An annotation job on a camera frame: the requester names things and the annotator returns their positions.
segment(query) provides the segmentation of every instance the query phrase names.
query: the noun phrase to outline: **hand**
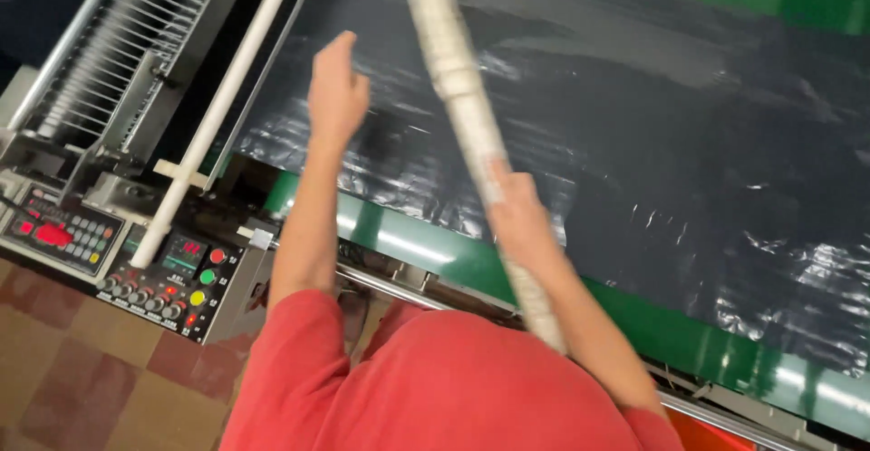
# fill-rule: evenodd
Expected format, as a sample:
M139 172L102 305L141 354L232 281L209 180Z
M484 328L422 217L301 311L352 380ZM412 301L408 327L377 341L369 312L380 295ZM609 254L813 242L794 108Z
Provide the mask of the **hand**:
M489 204L486 217L507 257L532 275L564 257L532 176L510 172L505 160L496 159L490 163L490 180L498 184L502 200Z
M344 152L369 109L369 79L351 66L356 40L345 31L314 56L308 90L310 143L338 153Z

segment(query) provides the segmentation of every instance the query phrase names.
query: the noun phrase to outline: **red button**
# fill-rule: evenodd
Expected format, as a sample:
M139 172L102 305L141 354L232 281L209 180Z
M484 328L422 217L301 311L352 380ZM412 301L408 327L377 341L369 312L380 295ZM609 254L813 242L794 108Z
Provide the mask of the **red button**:
M220 264L226 258L226 254L223 253L221 249L215 249L209 254L209 260L211 260L214 264Z

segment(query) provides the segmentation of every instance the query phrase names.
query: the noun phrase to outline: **dark plastic film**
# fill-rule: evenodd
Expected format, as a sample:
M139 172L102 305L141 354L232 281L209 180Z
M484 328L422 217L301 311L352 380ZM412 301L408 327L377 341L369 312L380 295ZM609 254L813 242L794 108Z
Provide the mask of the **dark plastic film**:
M870 38L697 0L460 4L512 164L579 272L863 373ZM340 187L488 238L406 0L305 0L237 151L301 170L310 61L344 29L372 107Z

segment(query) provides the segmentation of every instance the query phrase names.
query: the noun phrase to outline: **white tube roll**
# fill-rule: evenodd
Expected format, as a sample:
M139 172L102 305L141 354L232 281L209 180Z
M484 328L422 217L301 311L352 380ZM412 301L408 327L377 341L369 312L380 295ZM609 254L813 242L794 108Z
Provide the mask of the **white tube roll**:
M445 102L478 193L485 204L498 201L501 191L489 179L487 165L493 158L506 157L505 145L457 0L408 0L408 3L432 84ZM565 340L546 292L527 270L506 258L501 250L498 253L529 331L560 354L566 354Z
M227 68L226 74L223 75L220 87L212 98L212 103L209 109L203 116L203 121L199 124L197 133L193 136L187 152L176 170L175 179L164 195L163 201L160 203L154 219L148 225L148 230L142 241L139 243L139 248L130 260L130 264L134 267L145 268L154 259L157 250L163 242L164 236L169 231L169 226L172 219L175 218L176 212L179 210L182 199L190 187L190 177L197 172L205 154L214 142L215 134L218 133L226 113L230 110L230 105L236 97L248 69L251 68L251 63L256 56L260 45L266 38L266 33L269 31L272 21L275 19L278 8L283 0L262 0L259 8L256 10L251 25L245 32L245 37L242 43L236 50L236 55L233 56L230 67Z

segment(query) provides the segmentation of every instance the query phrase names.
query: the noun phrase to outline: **yellow button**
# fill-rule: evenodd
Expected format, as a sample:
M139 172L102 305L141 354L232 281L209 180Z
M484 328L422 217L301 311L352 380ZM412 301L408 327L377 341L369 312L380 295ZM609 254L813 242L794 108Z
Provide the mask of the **yellow button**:
M203 301L205 301L205 293L200 290L193 291L190 293L190 304L193 306L200 306Z

